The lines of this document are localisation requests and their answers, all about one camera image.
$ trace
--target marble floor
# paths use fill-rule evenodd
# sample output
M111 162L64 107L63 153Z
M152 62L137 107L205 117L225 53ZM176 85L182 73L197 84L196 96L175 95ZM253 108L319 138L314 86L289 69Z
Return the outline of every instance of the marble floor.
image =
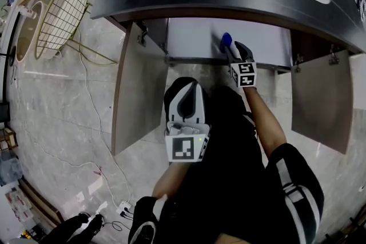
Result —
M125 34L104 19L92 21L86 15L80 25L82 41L119 60ZM160 127L133 146L115 156L114 165L99 133L99 121L85 88L85 71L78 53L67 47L62 58L36 61L29 54L24 62L9 69L7 97L11 105L10 126L17 133L17 154L26 179L64 218L81 210L90 213L101 209L108 222L131 223L116 213L105 179L114 200L119 204L129 198L133 204L152 192L168 166L164 145L164 120ZM85 62L87 85L101 117L101 134L110 146L112 109L118 66L99 67ZM179 76L192 76L211 91L217 83L230 83L224 67L177 65L169 69L166 87ZM347 155L341 155L311 139L291 131L292 99L290 74L277 75L259 70L259 93L280 121L288 141L306 158L325 193L323 220L317 241L348 223L366 201L363 186L366 178L366 112L355 109L352 137ZM52 156L66 161L61 162ZM128 230L104 227L95 243L127 243Z

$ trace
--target cabinet door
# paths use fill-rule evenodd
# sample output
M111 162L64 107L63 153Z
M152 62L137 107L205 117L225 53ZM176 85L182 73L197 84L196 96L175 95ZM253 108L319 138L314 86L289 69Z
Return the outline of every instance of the cabinet door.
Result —
M353 88L348 51L291 69L292 130L345 154L351 132Z
M114 94L112 154L116 155L160 125L168 66L165 53L130 23L126 32Z

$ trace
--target wire basket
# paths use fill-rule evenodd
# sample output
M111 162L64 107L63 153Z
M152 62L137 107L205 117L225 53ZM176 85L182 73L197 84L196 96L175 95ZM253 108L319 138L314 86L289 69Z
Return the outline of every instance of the wire basket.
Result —
M51 0L37 36L34 57L51 58L74 36L89 3L87 0Z

